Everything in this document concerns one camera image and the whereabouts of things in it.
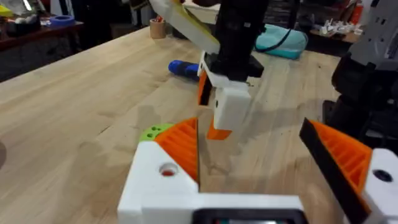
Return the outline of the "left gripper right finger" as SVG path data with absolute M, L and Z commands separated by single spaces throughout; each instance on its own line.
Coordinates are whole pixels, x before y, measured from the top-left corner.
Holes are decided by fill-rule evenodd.
M 397 155 L 304 119 L 299 136 L 322 172 L 344 223 L 397 223 Z

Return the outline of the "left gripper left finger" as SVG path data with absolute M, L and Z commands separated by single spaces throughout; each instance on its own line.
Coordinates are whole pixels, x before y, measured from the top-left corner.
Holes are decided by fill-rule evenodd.
M 151 126 L 142 134 L 127 175 L 119 223 L 191 223 L 187 196 L 198 194 L 197 118 Z

